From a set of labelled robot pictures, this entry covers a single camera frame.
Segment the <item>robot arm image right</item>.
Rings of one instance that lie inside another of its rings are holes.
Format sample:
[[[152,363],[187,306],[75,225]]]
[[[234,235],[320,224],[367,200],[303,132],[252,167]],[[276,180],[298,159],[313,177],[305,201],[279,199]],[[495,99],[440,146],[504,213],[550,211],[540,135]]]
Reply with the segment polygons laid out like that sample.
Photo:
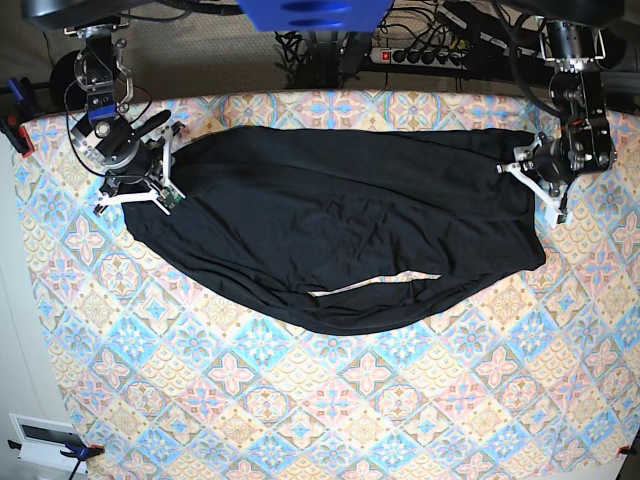
[[[513,26],[509,63],[516,84],[525,97],[560,122],[560,135],[536,135],[530,147],[514,151],[523,173],[547,184],[545,194],[557,199],[568,193],[576,178],[608,170],[615,161],[615,149],[605,113],[605,93],[599,62],[606,58],[599,30],[564,20],[538,20],[539,51],[551,63],[550,103],[538,98],[518,67],[520,49],[526,40],[520,30],[526,15]]]

